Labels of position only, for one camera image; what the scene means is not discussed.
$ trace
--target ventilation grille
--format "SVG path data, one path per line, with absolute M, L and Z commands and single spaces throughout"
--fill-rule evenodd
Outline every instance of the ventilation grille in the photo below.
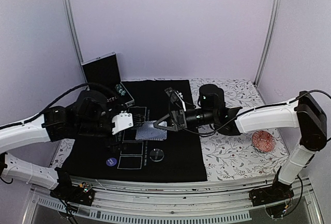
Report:
M 52 208 L 57 211 L 65 212 L 63 204 L 57 200 L 52 200 L 39 196 L 38 204 Z M 115 224 L 228 224 L 251 220 L 248 211 L 233 214 L 214 215 L 208 217 L 138 217 L 129 215 L 112 214 L 105 211 L 89 210 L 84 214 L 77 213 L 77 216 L 100 220 Z

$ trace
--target table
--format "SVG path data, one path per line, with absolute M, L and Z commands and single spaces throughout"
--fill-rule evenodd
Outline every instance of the table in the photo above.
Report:
M 216 84 L 224 90 L 227 107 L 257 107 L 263 100 L 252 82 L 229 79 L 189 79 L 193 101 L 198 101 L 199 87 L 203 84 Z M 200 132 L 211 131 L 201 127 Z M 252 133 L 241 136 L 216 134 L 201 138 L 201 147 L 208 181 L 227 181 L 273 175 L 288 158 L 288 152 L 277 129 L 266 129 L 276 141 L 271 153 L 258 152 L 252 145 Z M 69 156 L 74 140 L 64 139 L 51 163 L 61 167 Z

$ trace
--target robotic arm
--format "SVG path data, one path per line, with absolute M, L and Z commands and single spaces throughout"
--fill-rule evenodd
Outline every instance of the robotic arm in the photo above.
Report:
M 46 168 L 20 160 L 7 151 L 38 142 L 76 139 L 78 136 L 110 140 L 116 133 L 132 126 L 132 114 L 120 110 L 109 111 L 107 98 L 101 92 L 82 91 L 77 101 L 67 107 L 51 107 L 32 118 L 0 127 L 0 176 L 40 185 L 55 192 L 57 198 L 66 199 L 73 191 L 77 191 L 67 173 L 60 168 Z M 92 203 L 94 195 L 90 189 L 82 189 L 89 191 L 89 195 L 79 194 L 87 199 L 82 202 L 77 198 L 80 204 Z
M 172 103 L 183 104 L 178 92 L 169 88 L 165 92 Z M 278 170 L 272 186 L 254 189 L 250 199 L 254 206 L 285 200 L 294 196 L 291 185 L 298 173 L 308 165 L 315 153 L 326 146 L 326 114 L 308 92 L 286 102 L 251 109 L 226 108 L 224 91 L 215 85 L 203 85 L 199 89 L 201 108 L 170 111 L 154 123 L 154 127 L 168 131 L 189 130 L 202 125 L 213 125 L 226 136 L 237 136 L 267 128 L 300 128 L 301 139 L 286 163 Z M 171 125 L 162 127 L 160 122 L 170 119 Z

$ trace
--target floral tablecloth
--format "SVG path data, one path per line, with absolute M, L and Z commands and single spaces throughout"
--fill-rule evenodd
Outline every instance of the floral tablecloth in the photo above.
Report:
M 254 85 L 247 80 L 189 79 L 193 101 L 199 97 L 199 87 L 216 84 L 224 90 L 227 107 L 257 107 L 263 101 Z M 200 132 L 211 131 L 209 127 Z M 252 133 L 241 136 L 215 134 L 201 137 L 201 148 L 209 181 L 236 180 L 255 176 L 275 174 L 288 158 L 288 152 L 277 129 L 265 129 L 275 138 L 275 149 L 261 153 L 252 145 Z M 54 157 L 51 167 L 61 167 L 69 156 L 74 140 L 64 139 Z

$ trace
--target red patterned plate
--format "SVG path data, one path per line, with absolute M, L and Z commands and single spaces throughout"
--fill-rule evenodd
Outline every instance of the red patterned plate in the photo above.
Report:
M 274 137 L 266 131 L 253 133 L 252 141 L 254 147 L 263 153 L 271 152 L 276 145 Z

